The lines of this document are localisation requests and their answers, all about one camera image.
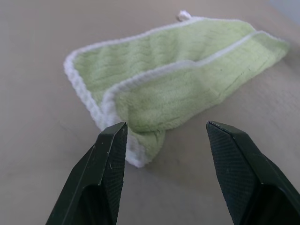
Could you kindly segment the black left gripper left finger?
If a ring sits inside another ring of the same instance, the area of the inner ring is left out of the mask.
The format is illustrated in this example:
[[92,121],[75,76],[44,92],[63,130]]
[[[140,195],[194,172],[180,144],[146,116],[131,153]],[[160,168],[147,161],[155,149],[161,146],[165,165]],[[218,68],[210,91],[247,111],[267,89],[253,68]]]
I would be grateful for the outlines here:
[[128,127],[105,128],[78,161],[45,225],[116,225],[124,182]]

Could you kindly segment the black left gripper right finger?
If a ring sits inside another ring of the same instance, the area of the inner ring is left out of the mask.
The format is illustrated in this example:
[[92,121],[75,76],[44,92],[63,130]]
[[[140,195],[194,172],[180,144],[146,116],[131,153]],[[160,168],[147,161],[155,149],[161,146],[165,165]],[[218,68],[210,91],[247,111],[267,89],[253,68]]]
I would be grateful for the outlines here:
[[234,225],[300,225],[300,194],[250,136],[206,125],[214,167]]

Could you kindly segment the green cloth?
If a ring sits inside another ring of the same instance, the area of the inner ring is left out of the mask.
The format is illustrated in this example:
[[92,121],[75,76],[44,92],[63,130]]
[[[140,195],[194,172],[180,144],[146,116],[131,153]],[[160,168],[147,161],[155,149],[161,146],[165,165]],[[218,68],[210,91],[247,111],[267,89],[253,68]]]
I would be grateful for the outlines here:
[[247,22],[181,11],[177,23],[74,50],[64,70],[99,129],[127,123],[126,160],[143,167],[167,130],[220,104],[288,50]]

